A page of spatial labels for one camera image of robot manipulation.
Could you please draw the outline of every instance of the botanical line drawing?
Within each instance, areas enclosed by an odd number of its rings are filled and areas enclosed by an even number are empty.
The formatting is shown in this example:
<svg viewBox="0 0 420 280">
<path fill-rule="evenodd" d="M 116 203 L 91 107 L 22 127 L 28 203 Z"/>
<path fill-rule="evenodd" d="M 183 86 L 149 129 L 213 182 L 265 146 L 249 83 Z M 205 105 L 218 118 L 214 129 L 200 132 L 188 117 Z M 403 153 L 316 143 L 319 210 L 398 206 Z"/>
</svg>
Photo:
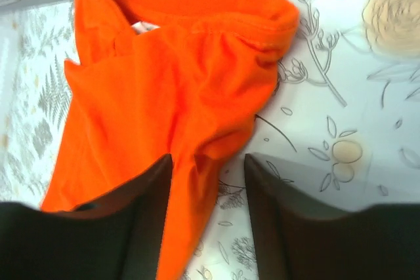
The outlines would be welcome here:
<svg viewBox="0 0 420 280">
<path fill-rule="evenodd" d="M 380 104 L 381 108 L 385 106 L 385 93 L 391 83 L 415 83 L 420 77 L 420 64 L 418 63 L 393 63 L 387 65 L 367 76 L 369 81 L 377 81 L 384 83 L 382 89 Z M 416 89 L 409 93 L 406 100 L 420 100 L 418 93 L 419 89 Z"/>
<path fill-rule="evenodd" d="M 294 183 L 293 180 L 288 180 L 286 178 L 282 178 L 280 176 L 280 173 L 278 172 L 276 166 L 273 163 L 271 163 L 270 161 L 266 161 L 266 163 L 267 163 L 268 167 L 271 169 L 271 171 L 274 173 L 274 175 L 276 175 L 277 178 L 279 178 L 283 183 L 288 183 L 288 184 Z"/>
<path fill-rule="evenodd" d="M 279 62 L 280 79 L 284 83 L 298 84 L 302 82 L 310 83 L 317 87 L 328 88 L 337 101 L 343 106 L 347 106 L 347 102 L 340 95 L 328 76 L 331 67 L 331 59 L 333 50 L 337 46 L 341 34 L 336 31 L 326 34 L 320 28 L 320 11 L 313 6 L 314 0 L 298 0 L 305 6 L 306 15 L 301 18 L 300 27 L 297 31 L 297 37 L 306 42 L 312 61 L 317 69 L 320 81 L 309 76 L 308 66 L 305 66 L 301 60 L 292 58 L 291 69 L 287 69 L 282 61 Z M 320 55 L 326 55 L 325 64 L 321 64 Z"/>
<path fill-rule="evenodd" d="M 272 123 L 270 123 L 269 121 L 267 121 L 265 118 L 262 118 L 260 115 L 256 115 L 255 116 L 256 119 L 260 119 L 262 121 L 264 121 L 266 124 L 270 125 L 274 130 L 276 130 L 278 133 L 280 133 L 285 139 L 286 141 L 290 144 L 290 146 L 293 148 L 293 150 L 295 150 L 295 152 L 297 152 L 296 147 L 292 144 L 292 142 L 290 141 L 290 139 L 284 134 L 284 132 L 282 132 L 279 128 L 277 128 L 276 126 L 274 126 Z"/>
<path fill-rule="evenodd" d="M 348 129 L 339 133 L 337 124 L 330 116 L 327 116 L 327 132 L 332 138 L 332 144 L 324 140 L 321 149 L 308 148 L 308 151 L 317 159 L 331 163 L 331 172 L 323 178 L 320 192 L 325 191 L 331 183 L 336 190 L 340 190 L 342 183 L 351 182 L 355 175 L 352 164 L 363 156 L 362 146 L 351 137 L 347 138 L 355 134 L 357 130 Z"/>
<path fill-rule="evenodd" d="M 228 253 L 224 249 L 223 244 L 221 242 L 219 242 L 219 250 L 220 250 L 220 254 L 222 255 L 224 261 L 229 265 L 229 256 L 228 256 Z"/>
<path fill-rule="evenodd" d="M 242 197 L 242 192 L 244 190 L 245 187 L 228 185 L 222 180 L 219 180 L 217 204 L 219 204 L 220 208 L 223 210 L 242 207 L 245 204 L 245 199 Z M 224 197 L 228 197 L 228 199 L 221 202 L 221 199 Z"/>
<path fill-rule="evenodd" d="M 389 195 L 388 188 L 386 188 L 384 185 L 378 185 L 379 194 L 386 197 Z"/>
<path fill-rule="evenodd" d="M 204 244 L 202 240 L 199 240 L 198 245 L 194 251 L 194 256 L 200 257 L 201 256 L 201 252 L 204 249 Z"/>
<path fill-rule="evenodd" d="M 230 221 L 219 221 L 217 222 L 217 224 L 220 226 L 233 226 L 233 223 L 231 223 Z"/>
<path fill-rule="evenodd" d="M 53 141 L 53 136 L 50 131 L 50 126 L 45 119 L 39 122 L 35 127 L 34 135 L 32 136 L 32 144 L 38 157 L 42 158 L 46 147 Z"/>
<path fill-rule="evenodd" d="M 37 56 L 47 57 L 47 53 L 52 51 L 55 46 L 59 46 L 63 41 L 68 41 L 74 32 L 74 19 L 71 14 L 72 5 L 69 8 L 68 23 L 66 26 L 57 26 L 51 21 L 47 21 L 47 15 L 41 9 L 35 9 L 35 14 L 31 15 L 30 29 L 24 32 L 20 43 L 20 52 L 23 58 L 32 59 Z"/>
<path fill-rule="evenodd" d="M 235 238 L 231 246 L 232 252 L 236 256 L 236 260 L 245 266 L 246 269 L 252 270 L 256 263 L 255 246 L 249 237 Z"/>
<path fill-rule="evenodd" d="M 58 65 L 57 55 L 54 61 L 54 71 L 50 66 L 49 76 L 46 75 L 45 85 L 39 95 L 38 106 L 52 122 L 56 123 L 58 128 L 67 116 L 72 92 L 68 87 L 62 67 Z"/>
<path fill-rule="evenodd" d="M 243 276 L 243 271 L 241 269 L 239 269 L 237 273 L 232 272 L 231 276 L 232 280 L 248 280 Z"/>
<path fill-rule="evenodd" d="M 212 280 L 213 276 L 211 275 L 210 270 L 206 267 L 202 266 L 201 270 L 197 270 L 197 272 L 203 277 L 203 280 Z"/>
<path fill-rule="evenodd" d="M 401 148 L 399 154 L 403 164 L 411 169 L 420 170 L 420 155 L 408 148 Z"/>
<path fill-rule="evenodd" d="M 402 125 L 402 118 L 400 118 L 399 120 L 397 120 L 394 124 L 394 129 L 398 129 L 400 128 Z"/>
<path fill-rule="evenodd" d="M 372 49 L 419 57 L 419 4 L 420 0 L 369 0 L 362 18 Z"/>
<path fill-rule="evenodd" d="M 191 280 L 190 274 L 188 273 L 188 270 L 186 270 L 184 272 L 184 274 L 181 276 L 181 279 L 179 279 L 179 280 Z"/>
<path fill-rule="evenodd" d="M 420 87 L 416 88 L 415 90 L 411 91 L 406 100 L 420 102 Z"/>
<path fill-rule="evenodd" d="M 280 110 L 287 116 L 292 116 L 293 112 L 291 109 L 289 108 L 285 108 L 284 106 L 280 108 Z"/>
</svg>

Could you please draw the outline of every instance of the orange fabric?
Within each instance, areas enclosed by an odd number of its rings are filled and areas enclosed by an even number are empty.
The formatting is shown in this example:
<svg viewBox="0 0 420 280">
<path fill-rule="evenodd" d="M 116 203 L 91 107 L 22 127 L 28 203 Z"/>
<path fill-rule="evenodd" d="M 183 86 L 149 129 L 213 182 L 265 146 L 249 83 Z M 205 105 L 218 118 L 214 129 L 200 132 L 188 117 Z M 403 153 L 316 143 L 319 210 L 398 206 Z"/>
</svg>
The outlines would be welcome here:
<svg viewBox="0 0 420 280">
<path fill-rule="evenodd" d="M 251 137 L 298 10 L 286 0 L 75 0 L 80 65 L 45 211 L 70 210 L 170 152 L 158 280 L 178 279 L 215 205 L 218 173 Z M 131 24 L 161 26 L 137 35 Z"/>
</svg>

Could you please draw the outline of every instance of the flower illustration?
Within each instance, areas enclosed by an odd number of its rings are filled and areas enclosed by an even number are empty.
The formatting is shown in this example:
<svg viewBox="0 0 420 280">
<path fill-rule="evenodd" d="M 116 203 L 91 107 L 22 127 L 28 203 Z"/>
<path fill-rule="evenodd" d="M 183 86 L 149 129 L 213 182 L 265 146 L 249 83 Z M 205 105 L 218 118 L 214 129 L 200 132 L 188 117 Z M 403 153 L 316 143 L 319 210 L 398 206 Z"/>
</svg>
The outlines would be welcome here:
<svg viewBox="0 0 420 280">
<path fill-rule="evenodd" d="M 300 83 L 308 79 L 308 70 L 300 60 L 293 58 L 291 63 L 291 70 L 287 70 L 281 61 L 278 63 L 278 73 L 280 75 L 281 81 L 288 81 L 289 83 Z"/>
<path fill-rule="evenodd" d="M 420 0 L 369 0 L 363 19 L 373 49 L 420 56 Z"/>
<path fill-rule="evenodd" d="M 327 130 L 333 139 L 332 146 L 324 141 L 322 150 L 308 148 L 309 152 L 317 159 L 332 162 L 331 172 L 324 176 L 320 192 L 326 190 L 330 184 L 333 184 L 336 190 L 340 190 L 340 183 L 351 182 L 355 175 L 353 163 L 359 161 L 363 156 L 362 146 L 349 137 L 357 130 L 345 130 L 338 133 L 337 126 L 330 116 L 327 116 Z"/>
</svg>

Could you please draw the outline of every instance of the beige rose illustration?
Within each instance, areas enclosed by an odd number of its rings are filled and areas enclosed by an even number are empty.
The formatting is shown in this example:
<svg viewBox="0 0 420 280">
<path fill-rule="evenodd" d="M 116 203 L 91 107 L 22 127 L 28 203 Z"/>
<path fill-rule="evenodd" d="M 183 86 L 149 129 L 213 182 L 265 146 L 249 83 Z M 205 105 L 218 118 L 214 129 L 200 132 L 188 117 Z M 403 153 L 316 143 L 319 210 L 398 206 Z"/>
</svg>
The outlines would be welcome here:
<svg viewBox="0 0 420 280">
<path fill-rule="evenodd" d="M 420 0 L 369 0 L 363 19 L 372 49 L 420 56 Z"/>
</svg>

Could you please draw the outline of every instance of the floral patterned surface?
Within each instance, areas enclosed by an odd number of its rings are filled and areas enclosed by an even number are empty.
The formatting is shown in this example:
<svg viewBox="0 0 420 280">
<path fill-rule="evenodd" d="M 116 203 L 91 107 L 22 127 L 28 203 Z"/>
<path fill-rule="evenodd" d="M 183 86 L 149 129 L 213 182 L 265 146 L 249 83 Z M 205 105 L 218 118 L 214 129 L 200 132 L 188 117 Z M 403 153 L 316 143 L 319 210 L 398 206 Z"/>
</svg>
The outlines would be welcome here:
<svg viewBox="0 0 420 280">
<path fill-rule="evenodd" d="M 273 176 L 344 209 L 420 200 L 420 0 L 291 1 L 301 25 L 279 62 L 278 90 L 222 170 L 215 211 L 182 280 L 257 279 L 247 152 Z M 37 207 L 47 189 L 72 96 L 62 64 L 77 60 L 73 9 L 67 2 L 0 19 L 21 36 L 1 200 Z"/>
</svg>

